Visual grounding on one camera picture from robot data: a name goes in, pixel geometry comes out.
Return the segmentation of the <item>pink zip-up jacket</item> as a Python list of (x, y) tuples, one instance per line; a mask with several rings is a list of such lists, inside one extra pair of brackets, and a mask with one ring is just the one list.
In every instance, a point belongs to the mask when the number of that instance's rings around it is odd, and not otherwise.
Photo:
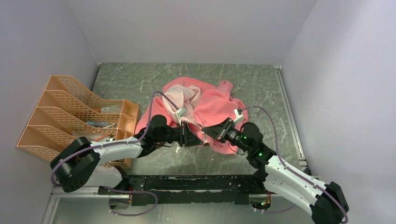
[(227, 143), (221, 144), (201, 132), (202, 127), (213, 126), (227, 118), (235, 119), (234, 110), (245, 105), (238, 98), (231, 96), (233, 84), (222, 80), (218, 86), (189, 77), (178, 77), (163, 87), (164, 95), (154, 97), (151, 110), (146, 110), (136, 125), (135, 132), (147, 126), (148, 119), (163, 115), (167, 125), (176, 127), (176, 109), (169, 103), (171, 100), (178, 108), (185, 108), (186, 114), (181, 118), (188, 123), (192, 132), (204, 143), (220, 154), (235, 154), (237, 148)]

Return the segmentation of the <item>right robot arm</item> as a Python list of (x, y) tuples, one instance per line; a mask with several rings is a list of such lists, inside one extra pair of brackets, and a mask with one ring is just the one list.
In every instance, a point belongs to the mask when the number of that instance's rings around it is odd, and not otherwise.
[(219, 143), (230, 143), (247, 153), (249, 164), (256, 169), (252, 188), (284, 197), (307, 212), (316, 224), (344, 224), (349, 206), (342, 188), (335, 182), (325, 183), (282, 159), (266, 146), (257, 125), (248, 122), (237, 129), (232, 119), (204, 127), (202, 132)]

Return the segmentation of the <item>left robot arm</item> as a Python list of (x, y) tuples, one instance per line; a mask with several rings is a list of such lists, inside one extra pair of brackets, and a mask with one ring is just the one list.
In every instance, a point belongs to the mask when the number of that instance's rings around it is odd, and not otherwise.
[(65, 193), (82, 187), (104, 186), (123, 194), (129, 188), (127, 174), (119, 166), (103, 165), (119, 159), (141, 158), (162, 147), (163, 143), (173, 142), (181, 147), (203, 144), (187, 123), (170, 127), (163, 115), (155, 115), (140, 133), (123, 140), (104, 143), (79, 137), (52, 160), (50, 180)]

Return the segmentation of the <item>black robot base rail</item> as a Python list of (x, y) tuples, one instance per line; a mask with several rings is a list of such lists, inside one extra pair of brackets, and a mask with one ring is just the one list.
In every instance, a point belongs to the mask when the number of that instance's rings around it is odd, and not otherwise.
[(234, 203), (249, 205), (264, 198), (263, 184), (252, 175), (131, 175), (116, 187), (133, 190), (132, 206), (182, 203)]

